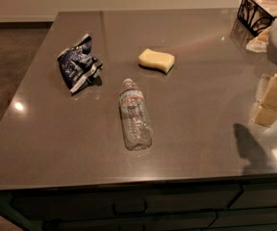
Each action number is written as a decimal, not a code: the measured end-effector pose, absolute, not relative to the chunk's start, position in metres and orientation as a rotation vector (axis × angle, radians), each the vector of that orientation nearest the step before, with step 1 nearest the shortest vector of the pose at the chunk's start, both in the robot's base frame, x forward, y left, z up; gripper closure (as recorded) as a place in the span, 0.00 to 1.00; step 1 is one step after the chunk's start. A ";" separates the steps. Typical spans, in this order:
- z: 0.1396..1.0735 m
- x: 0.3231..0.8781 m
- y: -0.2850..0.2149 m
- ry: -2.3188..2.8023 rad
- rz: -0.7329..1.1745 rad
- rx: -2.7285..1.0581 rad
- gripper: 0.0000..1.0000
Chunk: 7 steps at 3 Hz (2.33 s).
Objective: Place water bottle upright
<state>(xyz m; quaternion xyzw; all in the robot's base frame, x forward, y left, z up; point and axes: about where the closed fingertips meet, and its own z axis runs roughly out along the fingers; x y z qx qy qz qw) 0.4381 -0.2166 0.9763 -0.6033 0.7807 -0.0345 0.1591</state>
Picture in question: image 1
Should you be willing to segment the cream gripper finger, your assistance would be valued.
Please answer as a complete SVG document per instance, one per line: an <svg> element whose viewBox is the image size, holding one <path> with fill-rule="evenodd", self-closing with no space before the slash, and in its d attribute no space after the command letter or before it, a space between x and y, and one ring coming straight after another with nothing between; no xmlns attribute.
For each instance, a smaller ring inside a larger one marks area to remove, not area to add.
<svg viewBox="0 0 277 231"><path fill-rule="evenodd" d="M277 111L261 105L258 106L257 111L253 116L253 121L256 124L259 124L265 127L271 126L276 120L277 120Z"/></svg>

